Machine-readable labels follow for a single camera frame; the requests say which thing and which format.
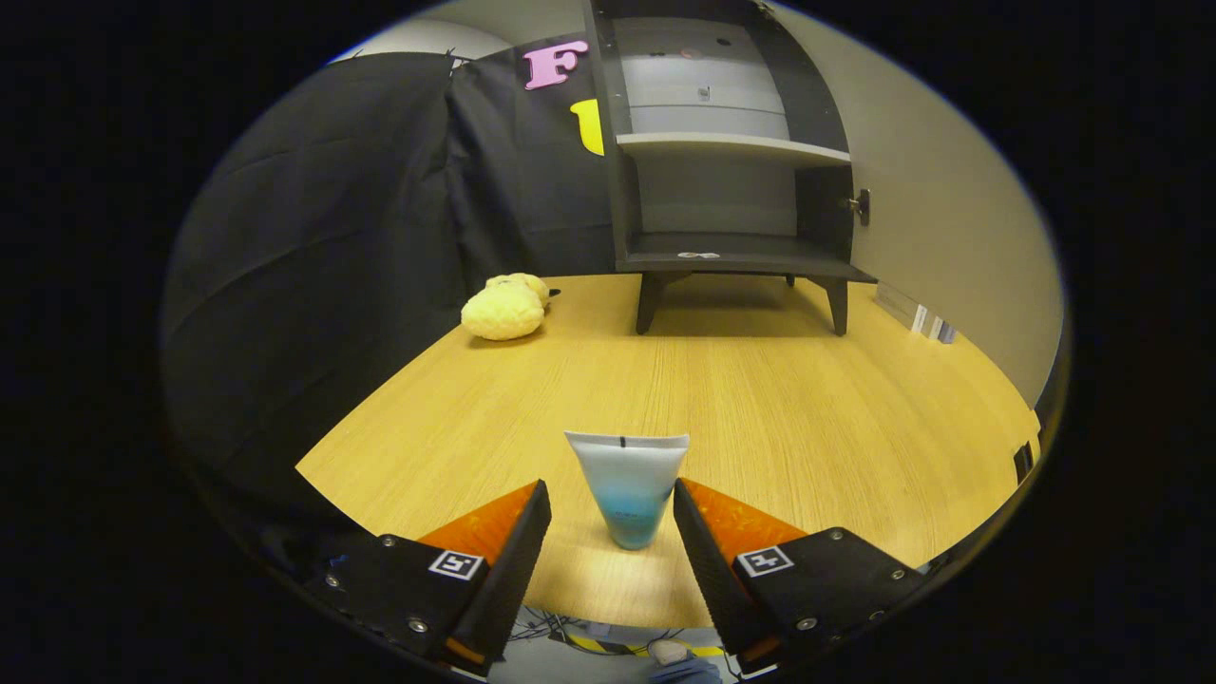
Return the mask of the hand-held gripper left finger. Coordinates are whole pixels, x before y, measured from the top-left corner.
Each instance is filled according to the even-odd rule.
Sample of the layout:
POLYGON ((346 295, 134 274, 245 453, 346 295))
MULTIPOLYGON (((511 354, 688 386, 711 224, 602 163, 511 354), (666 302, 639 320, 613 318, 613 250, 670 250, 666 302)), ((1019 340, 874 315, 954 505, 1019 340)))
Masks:
POLYGON ((355 527, 313 546, 304 589, 426 669, 486 675, 503 657, 551 523, 542 480, 417 540, 355 527))

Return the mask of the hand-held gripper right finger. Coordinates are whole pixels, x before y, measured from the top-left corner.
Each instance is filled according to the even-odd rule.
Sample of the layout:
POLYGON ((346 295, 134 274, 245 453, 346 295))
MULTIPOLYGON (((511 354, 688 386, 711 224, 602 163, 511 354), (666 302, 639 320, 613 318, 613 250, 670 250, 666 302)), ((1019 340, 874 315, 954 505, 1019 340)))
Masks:
POLYGON ((848 528, 807 532, 691 478, 674 481, 672 514, 713 628, 744 675, 832 654, 929 581, 848 528))

